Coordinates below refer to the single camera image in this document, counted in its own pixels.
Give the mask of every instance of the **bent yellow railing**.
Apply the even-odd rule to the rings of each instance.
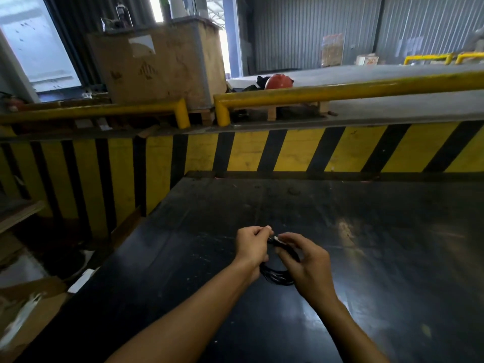
[[[143,104],[101,104],[84,107],[43,109],[0,115],[0,125],[20,122],[51,121],[56,119],[77,119],[87,117],[104,117],[110,115],[143,115],[161,112],[173,112],[178,128],[190,127],[185,99]]]
[[[484,71],[216,94],[214,101],[218,124],[227,126],[230,124],[229,109],[231,108],[281,106],[477,89],[484,89]]]
[[[453,59],[453,53],[407,56],[403,64],[408,65],[412,60],[439,60],[443,58],[445,59],[445,65],[450,65]]]
[[[484,58],[484,52],[465,52],[457,56],[456,65],[460,65],[465,58],[480,57]]]

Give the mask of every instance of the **coiled cable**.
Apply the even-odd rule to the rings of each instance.
[[[287,253],[290,254],[293,259],[295,259],[297,262],[300,262],[299,255],[294,250],[294,248],[292,248],[288,244],[281,242],[277,237],[269,238],[267,240],[267,244],[270,244],[274,247],[281,247],[282,249],[286,250]],[[274,270],[272,268],[267,267],[265,262],[260,264],[259,269],[260,269],[260,273],[270,283],[283,285],[283,286],[290,286],[294,284],[294,280],[291,274],[289,273],[289,271],[287,270],[284,270],[284,271]]]

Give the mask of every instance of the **skin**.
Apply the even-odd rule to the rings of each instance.
[[[125,343],[106,362],[196,362],[240,296],[259,278],[259,265],[268,260],[267,239],[272,234],[269,226],[239,229],[233,262],[181,305]],[[321,318],[343,361],[388,362],[337,298],[328,252],[300,234],[284,233],[279,239],[303,251],[304,259],[298,263],[286,251],[276,248],[298,292]]]

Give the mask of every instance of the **orange hard hat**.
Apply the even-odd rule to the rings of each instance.
[[[285,87],[292,87],[293,79],[284,74],[274,74],[266,83],[265,89],[281,89]]]

